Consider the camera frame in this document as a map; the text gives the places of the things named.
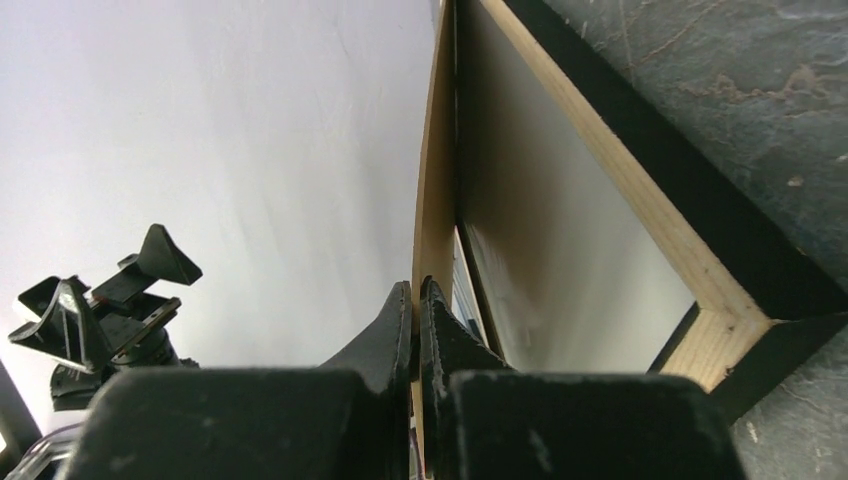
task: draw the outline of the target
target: plywood edge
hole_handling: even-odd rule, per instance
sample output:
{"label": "plywood edge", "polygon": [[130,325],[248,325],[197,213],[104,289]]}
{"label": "plywood edge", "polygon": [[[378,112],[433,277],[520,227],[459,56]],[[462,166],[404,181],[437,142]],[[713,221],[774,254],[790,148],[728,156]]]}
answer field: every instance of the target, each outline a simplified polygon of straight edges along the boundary
{"label": "plywood edge", "polygon": [[[418,193],[415,205],[415,232],[412,247],[412,334],[420,333],[421,284],[432,276],[448,302],[453,285],[454,228],[454,6],[441,2],[430,87],[418,167]],[[424,409],[420,380],[410,386],[415,429],[424,462]]]}

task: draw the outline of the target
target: black plastic part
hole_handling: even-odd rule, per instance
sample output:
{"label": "black plastic part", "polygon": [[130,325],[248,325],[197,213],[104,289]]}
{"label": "black plastic part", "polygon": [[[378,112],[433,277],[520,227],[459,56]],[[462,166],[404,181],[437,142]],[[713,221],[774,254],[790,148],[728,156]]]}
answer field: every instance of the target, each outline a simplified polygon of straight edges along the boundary
{"label": "black plastic part", "polygon": [[50,397],[53,399],[53,410],[85,410],[97,390],[106,383],[114,373],[111,368],[104,368],[96,373],[83,373],[64,365],[57,365],[50,376]]}
{"label": "black plastic part", "polygon": [[118,370],[126,370],[146,366],[180,365],[180,359],[165,329],[150,332],[143,342],[131,346],[126,352],[113,358],[112,366]]}
{"label": "black plastic part", "polygon": [[449,396],[458,458],[439,480],[745,478],[721,415],[682,378],[464,372]]}
{"label": "black plastic part", "polygon": [[21,457],[41,438],[32,414],[15,383],[0,361],[0,436],[6,448],[0,450],[0,478],[6,478]]}
{"label": "black plastic part", "polygon": [[99,371],[113,354],[82,293],[79,282],[59,281],[41,321],[27,322],[12,332],[9,340],[63,359],[84,372]]}
{"label": "black plastic part", "polygon": [[407,479],[410,292],[316,369],[118,373],[64,478]]}
{"label": "black plastic part", "polygon": [[137,253],[131,253],[131,254],[127,255],[124,259],[122,259],[121,261],[118,262],[118,268],[123,270],[123,269],[127,268],[128,266],[134,264],[136,262],[136,260],[138,260],[138,254]]}
{"label": "black plastic part", "polygon": [[396,283],[377,318],[319,367],[358,372],[377,396],[386,423],[381,438],[374,441],[388,457],[386,478],[409,476],[411,295],[409,283]]}
{"label": "black plastic part", "polygon": [[150,226],[135,263],[146,275],[182,285],[191,285],[203,276],[200,268],[177,248],[168,231],[159,224]]}
{"label": "black plastic part", "polygon": [[452,374],[461,370],[510,370],[451,313],[441,288],[427,277],[421,286],[421,395],[427,473],[437,478],[456,463],[456,449],[445,422]]}
{"label": "black plastic part", "polygon": [[95,399],[65,480],[385,478],[353,371],[143,368]]}
{"label": "black plastic part", "polygon": [[112,351],[126,344],[144,330],[144,324],[117,313],[108,313],[100,319],[100,327],[109,339]]}
{"label": "black plastic part", "polygon": [[137,264],[130,264],[95,288],[91,294],[109,305],[129,310],[131,302],[154,283],[155,277],[142,273]]}
{"label": "black plastic part", "polygon": [[53,294],[56,293],[59,280],[61,279],[55,276],[45,278],[34,287],[18,295],[18,301],[38,318],[43,317],[47,307],[50,306],[50,301],[53,300]]}

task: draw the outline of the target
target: gray marble surface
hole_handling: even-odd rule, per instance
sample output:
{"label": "gray marble surface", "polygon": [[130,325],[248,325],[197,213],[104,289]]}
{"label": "gray marble surface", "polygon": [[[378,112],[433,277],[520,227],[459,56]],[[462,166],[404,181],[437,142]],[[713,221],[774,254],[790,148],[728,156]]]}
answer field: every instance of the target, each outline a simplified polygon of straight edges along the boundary
{"label": "gray marble surface", "polygon": [[[848,2],[546,1],[848,288]],[[848,478],[848,330],[733,433],[751,478]]]}

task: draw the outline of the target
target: white wall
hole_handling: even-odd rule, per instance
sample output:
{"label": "white wall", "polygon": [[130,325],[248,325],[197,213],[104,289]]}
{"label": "white wall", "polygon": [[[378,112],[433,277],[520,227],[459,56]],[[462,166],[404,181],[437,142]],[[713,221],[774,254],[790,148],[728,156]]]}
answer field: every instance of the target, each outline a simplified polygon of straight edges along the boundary
{"label": "white wall", "polygon": [[466,5],[462,213],[504,356],[645,372],[694,297],[484,7]]}
{"label": "white wall", "polygon": [[[309,365],[410,276],[433,48],[420,0],[0,2],[0,330],[165,224],[178,353]],[[0,341],[42,427],[52,363]]]}

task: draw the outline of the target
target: black frame edge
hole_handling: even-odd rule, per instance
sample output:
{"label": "black frame edge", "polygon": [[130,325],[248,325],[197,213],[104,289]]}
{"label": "black frame edge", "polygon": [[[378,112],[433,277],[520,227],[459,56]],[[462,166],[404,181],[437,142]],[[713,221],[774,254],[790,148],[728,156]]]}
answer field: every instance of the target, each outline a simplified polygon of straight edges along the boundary
{"label": "black frame edge", "polygon": [[474,258],[474,249],[471,246],[471,239],[468,236],[468,227],[462,219],[457,219],[457,233],[459,233],[459,243],[462,245],[463,253],[465,254],[465,264],[468,266],[468,277],[471,280],[471,289],[474,290],[474,297],[477,299],[477,308],[480,310],[480,326],[486,332],[486,339],[489,342],[489,350],[501,359],[506,360],[503,355],[500,337],[498,336],[495,321],[492,317],[492,310],[489,308],[489,301],[486,296],[486,290],[483,288],[483,279],[480,274],[480,269],[477,266],[477,261]]}
{"label": "black frame edge", "polygon": [[666,362],[668,362],[669,357],[671,357],[671,354],[677,349],[677,346],[680,345],[683,337],[686,336],[689,328],[693,323],[695,323],[695,319],[698,318],[700,313],[701,308],[698,306],[698,302],[692,303],[689,310],[683,314],[683,318],[680,319],[680,323],[678,323],[674,331],[671,332],[671,336],[668,337],[668,341],[665,342],[660,353],[657,354],[657,357],[651,363],[651,366],[648,368],[648,373],[659,373],[660,370],[662,370]]}
{"label": "black frame edge", "polygon": [[23,458],[24,453],[41,439],[41,430],[35,423],[32,413],[21,398],[9,372],[0,361],[0,435],[6,442],[6,448],[0,452],[0,475],[9,465],[12,469]]}
{"label": "black frame edge", "polygon": [[848,312],[779,323],[728,371],[710,396],[732,424],[848,325]]}

